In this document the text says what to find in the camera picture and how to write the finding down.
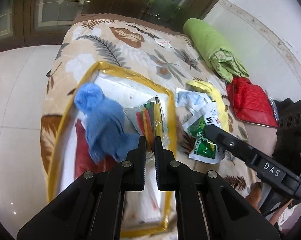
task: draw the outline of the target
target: cabinet door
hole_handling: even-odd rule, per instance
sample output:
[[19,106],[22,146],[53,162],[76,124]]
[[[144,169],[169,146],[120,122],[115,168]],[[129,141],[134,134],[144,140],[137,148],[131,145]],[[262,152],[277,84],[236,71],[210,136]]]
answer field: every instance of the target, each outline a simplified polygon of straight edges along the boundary
[[24,46],[24,0],[0,0],[0,52]]
[[25,0],[25,45],[61,44],[85,0]]
[[149,0],[142,20],[183,30],[189,18],[203,19],[218,0]]

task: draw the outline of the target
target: green cloth bundle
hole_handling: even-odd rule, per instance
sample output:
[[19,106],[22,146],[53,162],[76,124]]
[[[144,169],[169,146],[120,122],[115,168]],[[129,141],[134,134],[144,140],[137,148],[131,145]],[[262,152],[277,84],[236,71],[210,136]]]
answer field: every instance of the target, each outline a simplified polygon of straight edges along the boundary
[[208,23],[190,18],[184,24],[184,33],[193,41],[207,66],[231,83],[233,75],[249,77],[243,64],[233,54],[228,41]]

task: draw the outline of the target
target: green packet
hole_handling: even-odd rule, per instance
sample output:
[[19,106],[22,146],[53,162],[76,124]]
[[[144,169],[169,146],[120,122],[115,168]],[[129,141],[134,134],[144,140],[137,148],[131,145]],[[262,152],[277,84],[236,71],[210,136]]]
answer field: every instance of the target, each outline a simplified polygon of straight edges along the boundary
[[225,151],[206,138],[204,128],[207,125],[216,125],[221,128],[216,102],[203,106],[183,125],[183,129],[196,138],[195,147],[189,158],[214,164],[225,157]]

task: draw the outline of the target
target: red cloth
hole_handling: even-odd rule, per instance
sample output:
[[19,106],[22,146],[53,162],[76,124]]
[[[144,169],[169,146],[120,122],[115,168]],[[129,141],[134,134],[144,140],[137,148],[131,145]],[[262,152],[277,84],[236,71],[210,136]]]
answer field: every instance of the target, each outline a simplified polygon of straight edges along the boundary
[[253,85],[248,78],[234,76],[226,88],[230,106],[238,119],[278,126],[268,97],[260,86]]
[[108,171],[117,163],[110,155],[106,155],[103,160],[98,163],[94,163],[89,156],[89,146],[85,138],[85,129],[79,119],[75,124],[75,128],[77,135],[77,147],[74,179],[77,179],[86,171],[93,171],[94,173]]

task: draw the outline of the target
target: black device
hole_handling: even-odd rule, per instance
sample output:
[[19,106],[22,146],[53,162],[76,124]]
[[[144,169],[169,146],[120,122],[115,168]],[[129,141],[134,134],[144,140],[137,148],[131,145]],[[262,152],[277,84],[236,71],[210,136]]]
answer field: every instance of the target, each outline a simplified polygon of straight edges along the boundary
[[[288,198],[301,196],[301,178],[249,144],[209,125],[205,134],[256,170]],[[175,191],[178,239],[271,239],[277,230],[215,171],[200,173],[174,159],[154,140],[160,191]],[[141,191],[145,181],[146,140],[110,171],[85,172],[34,218],[17,240],[119,239],[125,191]]]
[[[293,103],[287,98],[281,102],[275,100],[275,103],[279,113],[279,122],[272,158],[301,178],[301,100]],[[268,211],[282,200],[283,196],[271,189],[261,211]],[[300,202],[301,197],[299,200],[294,198],[290,207]]]

